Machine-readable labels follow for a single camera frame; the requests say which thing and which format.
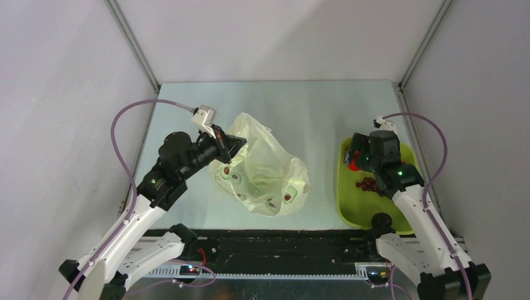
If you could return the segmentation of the red fake fruit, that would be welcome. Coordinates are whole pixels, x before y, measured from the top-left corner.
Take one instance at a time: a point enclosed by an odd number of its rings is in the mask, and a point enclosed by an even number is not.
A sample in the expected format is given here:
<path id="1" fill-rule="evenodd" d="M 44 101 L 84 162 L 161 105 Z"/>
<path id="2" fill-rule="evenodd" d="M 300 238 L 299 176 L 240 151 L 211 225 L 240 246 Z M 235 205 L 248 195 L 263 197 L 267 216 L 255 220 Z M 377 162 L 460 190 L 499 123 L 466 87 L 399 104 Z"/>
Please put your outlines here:
<path id="1" fill-rule="evenodd" d="M 359 150 L 348 150 L 344 153 L 344 164 L 350 169 L 351 171 L 359 171 L 359 167 L 356 166 L 357 158 L 359 157 L 360 151 Z"/>

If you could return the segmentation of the fake grape bunch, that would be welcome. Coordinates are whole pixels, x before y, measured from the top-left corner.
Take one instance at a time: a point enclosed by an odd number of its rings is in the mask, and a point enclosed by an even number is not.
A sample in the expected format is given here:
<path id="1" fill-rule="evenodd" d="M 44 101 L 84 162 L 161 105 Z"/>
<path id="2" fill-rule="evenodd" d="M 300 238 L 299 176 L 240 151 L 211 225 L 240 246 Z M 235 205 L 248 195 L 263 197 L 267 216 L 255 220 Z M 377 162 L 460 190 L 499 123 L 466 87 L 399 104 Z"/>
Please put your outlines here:
<path id="1" fill-rule="evenodd" d="M 371 177 L 364 177 L 356 183 L 356 187 L 360 188 L 362 191 L 376 193 L 381 197 L 387 196 L 387 194 L 377 186 L 376 180 Z"/>

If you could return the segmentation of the pale green plastic bag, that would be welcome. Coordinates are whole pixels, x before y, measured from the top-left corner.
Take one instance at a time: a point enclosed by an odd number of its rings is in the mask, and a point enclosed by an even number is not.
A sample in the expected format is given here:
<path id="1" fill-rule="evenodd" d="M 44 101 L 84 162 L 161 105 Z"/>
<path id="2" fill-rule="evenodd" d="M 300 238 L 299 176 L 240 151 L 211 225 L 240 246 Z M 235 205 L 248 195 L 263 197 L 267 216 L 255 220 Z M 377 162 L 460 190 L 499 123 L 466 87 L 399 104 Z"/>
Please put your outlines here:
<path id="1" fill-rule="evenodd" d="M 226 133 L 247 143 L 231 163 L 209 165 L 215 186 L 254 214 L 276 217 L 301 210 L 311 188 L 306 164 L 288 153 L 268 127 L 244 112 Z"/>

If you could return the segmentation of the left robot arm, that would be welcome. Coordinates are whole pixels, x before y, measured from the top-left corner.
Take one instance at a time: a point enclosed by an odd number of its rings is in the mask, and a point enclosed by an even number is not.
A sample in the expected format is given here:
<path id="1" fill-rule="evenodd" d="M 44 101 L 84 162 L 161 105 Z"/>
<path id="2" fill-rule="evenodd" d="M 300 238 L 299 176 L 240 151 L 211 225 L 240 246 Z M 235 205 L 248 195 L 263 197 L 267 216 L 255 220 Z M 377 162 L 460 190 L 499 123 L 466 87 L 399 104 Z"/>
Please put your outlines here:
<path id="1" fill-rule="evenodd" d="M 201 133 L 196 141 L 181 131 L 166 136 L 155 165 L 134 188 L 131 203 L 111 229 L 85 256 L 60 265 L 60 274 L 70 284 L 63 298 L 77 291 L 79 299 L 122 299 L 159 265 L 194 258 L 197 236 L 183 224 L 172 226 L 135 254 L 130 251 L 187 191 L 189 178 L 213 161 L 229 164 L 246 143 L 219 126 L 212 133 Z"/>

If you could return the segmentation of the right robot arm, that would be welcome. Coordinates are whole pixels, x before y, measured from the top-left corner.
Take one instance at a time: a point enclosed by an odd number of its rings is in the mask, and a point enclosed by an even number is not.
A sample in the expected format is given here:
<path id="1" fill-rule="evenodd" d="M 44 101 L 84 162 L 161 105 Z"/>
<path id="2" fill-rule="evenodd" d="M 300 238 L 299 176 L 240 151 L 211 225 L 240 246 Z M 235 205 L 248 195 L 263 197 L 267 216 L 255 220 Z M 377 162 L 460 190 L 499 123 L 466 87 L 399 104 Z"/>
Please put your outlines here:
<path id="1" fill-rule="evenodd" d="M 393 263 L 416 286 L 420 299 L 482 299 L 491 280 L 488 267 L 473 262 L 442 220 L 415 165 L 401 157 L 396 133 L 354 133 L 344 163 L 375 178 L 401 211 L 422 249 L 408 246 L 389 221 L 368 231 L 364 255 Z"/>

